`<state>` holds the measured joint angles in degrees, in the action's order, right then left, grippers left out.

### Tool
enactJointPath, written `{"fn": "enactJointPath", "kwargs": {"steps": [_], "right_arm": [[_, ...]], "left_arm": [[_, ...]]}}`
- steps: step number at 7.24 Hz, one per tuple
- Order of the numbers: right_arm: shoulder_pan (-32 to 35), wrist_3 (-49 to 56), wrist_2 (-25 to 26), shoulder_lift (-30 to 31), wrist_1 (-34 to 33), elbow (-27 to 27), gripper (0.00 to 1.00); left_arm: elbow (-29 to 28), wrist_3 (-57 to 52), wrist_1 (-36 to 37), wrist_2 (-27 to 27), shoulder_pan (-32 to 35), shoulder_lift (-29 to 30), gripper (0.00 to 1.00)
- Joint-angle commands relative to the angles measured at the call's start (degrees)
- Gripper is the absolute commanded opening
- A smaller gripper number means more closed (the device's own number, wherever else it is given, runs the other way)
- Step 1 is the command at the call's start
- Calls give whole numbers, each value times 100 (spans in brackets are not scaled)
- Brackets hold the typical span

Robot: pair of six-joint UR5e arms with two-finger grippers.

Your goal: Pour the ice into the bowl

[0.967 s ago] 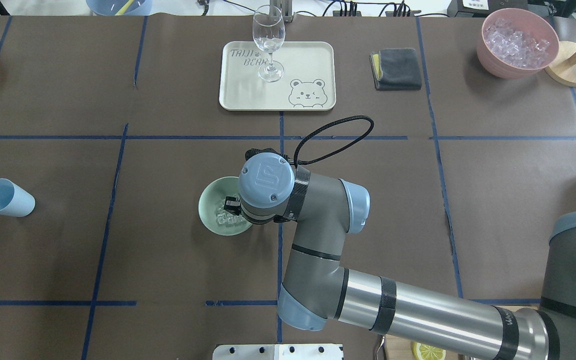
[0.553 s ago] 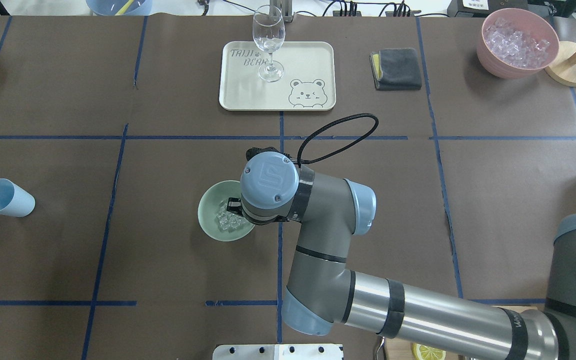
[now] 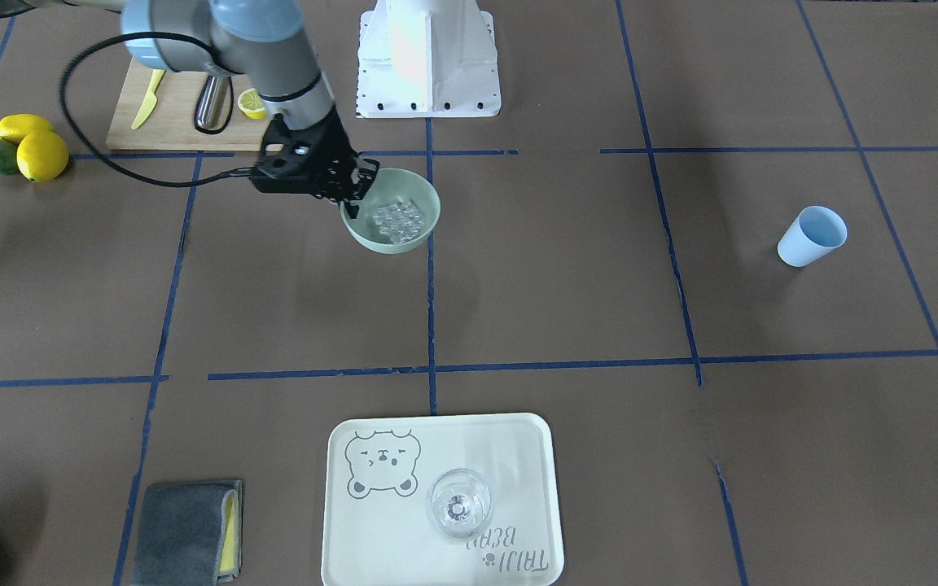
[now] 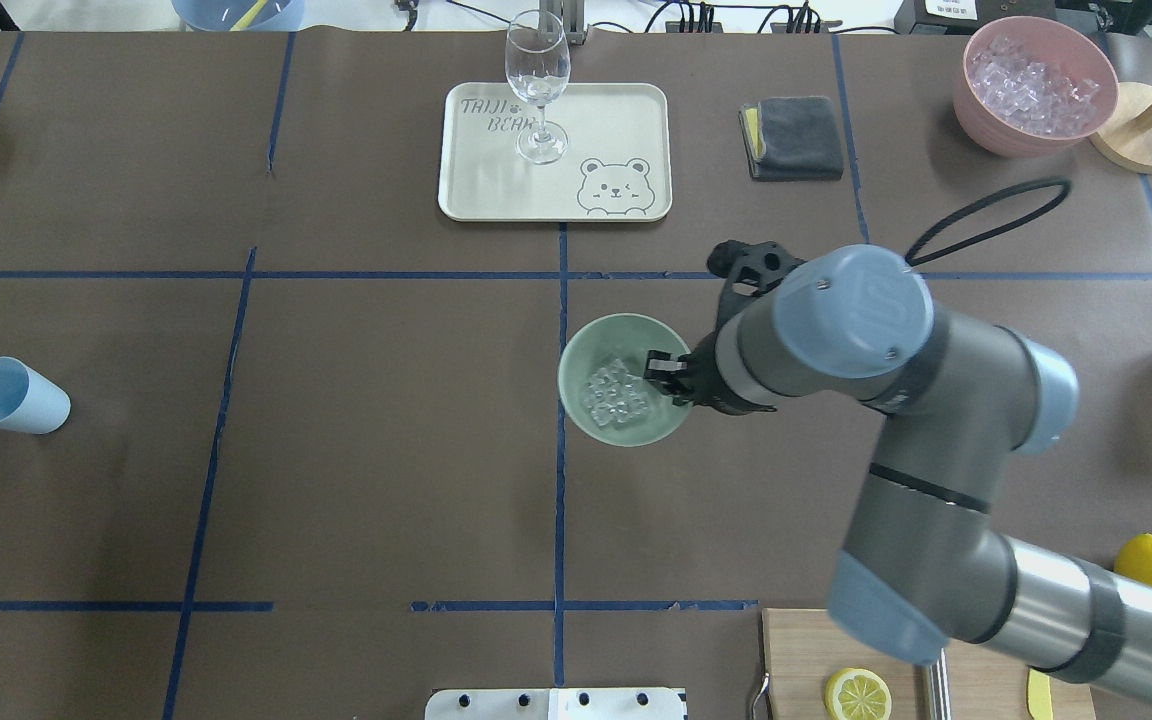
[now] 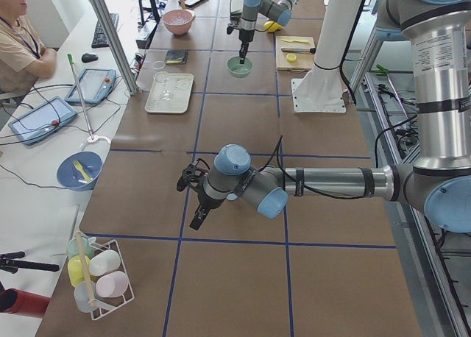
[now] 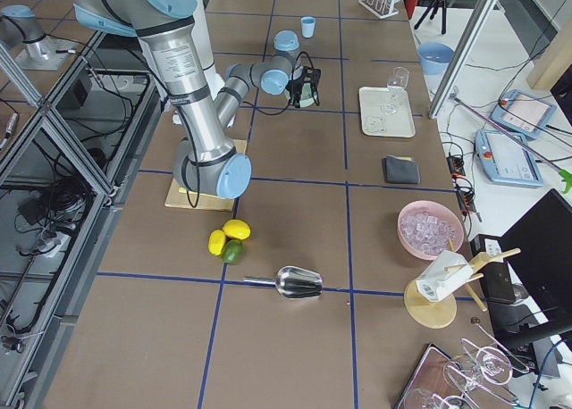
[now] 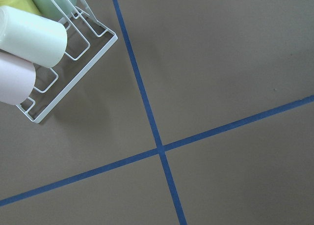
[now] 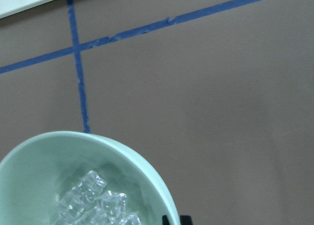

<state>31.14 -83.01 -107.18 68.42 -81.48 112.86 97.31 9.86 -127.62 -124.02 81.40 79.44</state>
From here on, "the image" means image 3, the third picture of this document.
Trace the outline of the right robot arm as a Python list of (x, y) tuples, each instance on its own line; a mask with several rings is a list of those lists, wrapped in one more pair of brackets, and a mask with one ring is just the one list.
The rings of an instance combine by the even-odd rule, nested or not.
[(379, 162), (351, 146), (298, 2), (127, 2), (119, 36), (79, 52), (57, 85), (64, 121), (96, 157), (68, 108), (68, 82), (83, 60), (119, 45), (151, 69), (246, 77), (256, 89), (269, 118), (256, 163), (212, 181), (246, 178), (258, 192), (313, 196), (357, 218)]

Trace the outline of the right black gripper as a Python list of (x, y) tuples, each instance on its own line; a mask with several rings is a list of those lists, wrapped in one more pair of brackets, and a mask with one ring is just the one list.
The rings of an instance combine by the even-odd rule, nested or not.
[(343, 200), (343, 218), (353, 222), (379, 170), (378, 160), (357, 157), (338, 115), (290, 129), (284, 116), (275, 114), (265, 127), (251, 183), (261, 193)]

